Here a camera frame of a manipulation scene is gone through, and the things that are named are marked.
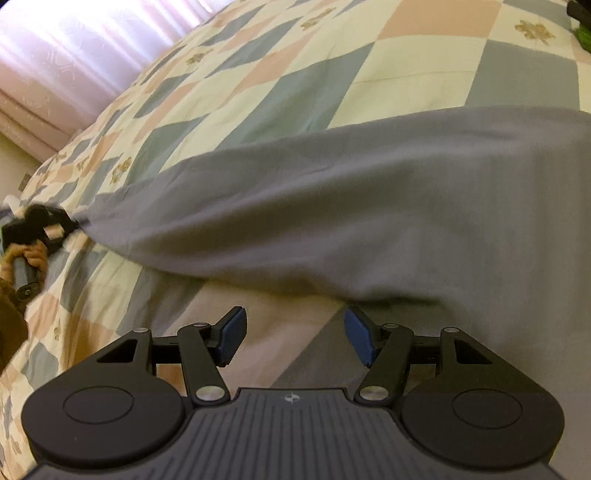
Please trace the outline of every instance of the bedding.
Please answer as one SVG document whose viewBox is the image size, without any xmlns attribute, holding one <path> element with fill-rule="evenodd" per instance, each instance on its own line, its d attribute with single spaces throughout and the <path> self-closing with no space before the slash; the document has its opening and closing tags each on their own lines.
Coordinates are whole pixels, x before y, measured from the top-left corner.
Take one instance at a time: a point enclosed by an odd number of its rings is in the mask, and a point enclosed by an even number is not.
<svg viewBox="0 0 591 480">
<path fill-rule="evenodd" d="M 79 212 L 97 194 L 199 154 L 415 112 L 495 105 L 589 112 L 591 55 L 571 27 L 561 0 L 236 0 L 45 162 L 21 203 Z M 561 174 L 577 180 L 558 168 L 555 175 Z M 193 188 L 199 191 L 198 181 Z M 586 211 L 575 200 L 576 218 L 584 221 Z M 548 208 L 560 222 L 561 210 Z M 584 297 L 569 278 L 557 280 L 565 305 L 570 291 Z M 9 479 L 33 465 L 20 421 L 26 398 L 134 327 L 173 335 L 180 326 L 215 322 L 232 306 L 244 306 L 248 335 L 222 370 L 233 391 L 354 388 L 365 373 L 342 328 L 345 302 L 336 298 L 163 273 L 83 233 L 52 257 L 46 285 L 27 310 L 30 338 L 0 378 L 0 460 Z M 524 319 L 497 327 L 432 299 L 362 306 L 377 322 L 396 318 L 417 333 L 456 324 L 542 383 L 566 412 L 553 465 L 567 478 L 587 478 L 589 318 L 550 312 L 552 321 L 539 325 Z M 182 390 L 178 366 L 158 374 Z"/>
</svg>

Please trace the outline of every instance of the curtain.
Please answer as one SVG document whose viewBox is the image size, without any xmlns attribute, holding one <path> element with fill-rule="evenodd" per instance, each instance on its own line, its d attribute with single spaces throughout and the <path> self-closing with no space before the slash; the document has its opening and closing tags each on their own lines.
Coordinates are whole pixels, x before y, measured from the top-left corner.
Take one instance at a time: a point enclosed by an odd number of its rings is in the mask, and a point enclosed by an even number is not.
<svg viewBox="0 0 591 480">
<path fill-rule="evenodd" d="M 0 132 L 48 159 L 230 2 L 9 0 L 0 9 Z"/>
</svg>

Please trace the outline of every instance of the green object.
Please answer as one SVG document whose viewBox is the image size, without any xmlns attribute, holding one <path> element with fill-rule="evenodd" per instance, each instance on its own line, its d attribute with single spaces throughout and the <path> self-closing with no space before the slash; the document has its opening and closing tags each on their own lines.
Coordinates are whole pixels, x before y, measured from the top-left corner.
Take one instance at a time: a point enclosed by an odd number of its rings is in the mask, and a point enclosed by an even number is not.
<svg viewBox="0 0 591 480">
<path fill-rule="evenodd" d="M 577 37 L 581 46 L 591 53 L 591 30 L 580 25 L 579 28 L 574 31 L 574 36 Z"/>
</svg>

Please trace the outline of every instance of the brown sleeve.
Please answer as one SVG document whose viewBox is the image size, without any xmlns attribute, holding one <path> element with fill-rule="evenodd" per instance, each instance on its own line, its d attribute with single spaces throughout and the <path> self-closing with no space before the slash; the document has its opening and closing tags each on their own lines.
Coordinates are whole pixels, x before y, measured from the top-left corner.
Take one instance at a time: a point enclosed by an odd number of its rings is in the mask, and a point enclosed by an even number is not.
<svg viewBox="0 0 591 480">
<path fill-rule="evenodd" d="M 18 301 L 14 289 L 0 278 L 0 371 L 28 338 L 26 305 Z"/>
</svg>

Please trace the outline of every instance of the ribbed gray panel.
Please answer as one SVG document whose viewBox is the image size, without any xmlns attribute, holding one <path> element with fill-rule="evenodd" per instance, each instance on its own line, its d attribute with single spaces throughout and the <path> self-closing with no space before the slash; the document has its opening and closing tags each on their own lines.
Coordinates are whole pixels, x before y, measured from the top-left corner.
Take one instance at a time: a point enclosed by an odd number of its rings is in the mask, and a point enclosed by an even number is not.
<svg viewBox="0 0 591 480">
<path fill-rule="evenodd" d="M 30 480 L 560 480 L 534 465 L 514 472 L 455 469 L 418 450 L 390 414 L 341 390 L 242 390 L 196 411 L 172 447 L 118 472 L 43 466 Z"/>
</svg>

